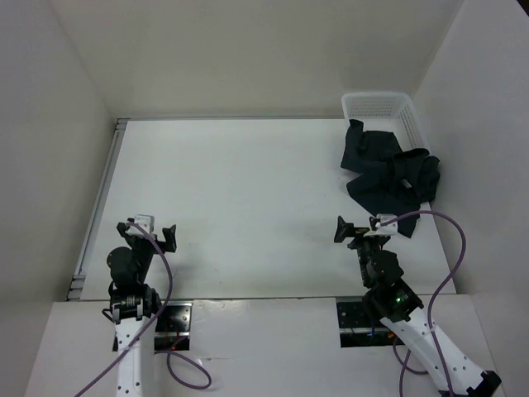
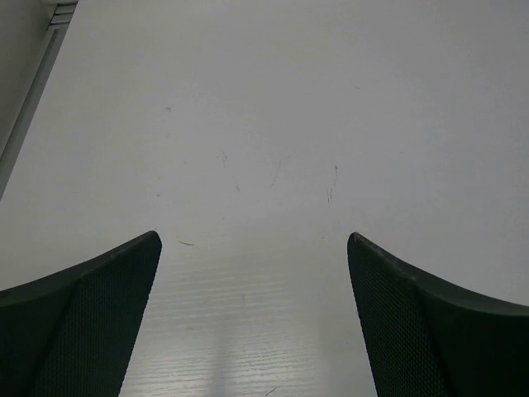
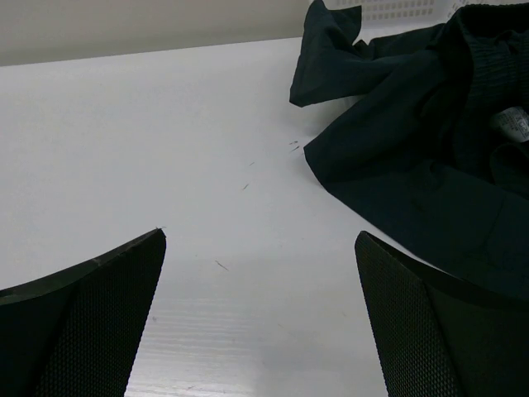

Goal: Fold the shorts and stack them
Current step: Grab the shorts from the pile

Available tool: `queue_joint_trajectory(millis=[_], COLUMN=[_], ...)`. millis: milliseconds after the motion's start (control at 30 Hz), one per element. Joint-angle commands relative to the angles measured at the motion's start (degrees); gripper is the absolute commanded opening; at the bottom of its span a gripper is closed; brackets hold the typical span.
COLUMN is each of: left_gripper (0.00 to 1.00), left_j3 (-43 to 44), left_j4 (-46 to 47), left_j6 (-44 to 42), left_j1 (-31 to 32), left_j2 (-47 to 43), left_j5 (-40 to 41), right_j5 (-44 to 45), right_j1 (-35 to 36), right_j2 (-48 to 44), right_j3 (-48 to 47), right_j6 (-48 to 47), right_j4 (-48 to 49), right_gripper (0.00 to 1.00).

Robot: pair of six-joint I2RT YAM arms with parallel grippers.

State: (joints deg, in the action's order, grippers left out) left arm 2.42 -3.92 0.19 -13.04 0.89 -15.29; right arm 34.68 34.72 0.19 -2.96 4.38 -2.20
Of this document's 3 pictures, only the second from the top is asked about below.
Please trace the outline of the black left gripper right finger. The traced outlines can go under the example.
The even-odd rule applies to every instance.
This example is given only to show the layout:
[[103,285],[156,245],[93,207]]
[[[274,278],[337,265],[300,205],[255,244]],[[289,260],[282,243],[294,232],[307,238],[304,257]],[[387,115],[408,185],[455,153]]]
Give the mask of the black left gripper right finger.
[[354,232],[350,281],[379,396],[526,396],[528,308],[454,285]]

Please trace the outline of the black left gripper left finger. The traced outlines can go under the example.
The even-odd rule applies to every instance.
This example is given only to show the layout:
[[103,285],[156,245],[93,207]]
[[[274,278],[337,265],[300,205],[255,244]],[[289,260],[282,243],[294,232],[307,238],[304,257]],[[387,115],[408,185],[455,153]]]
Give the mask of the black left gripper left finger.
[[146,232],[1,293],[3,396],[117,396],[158,268]]

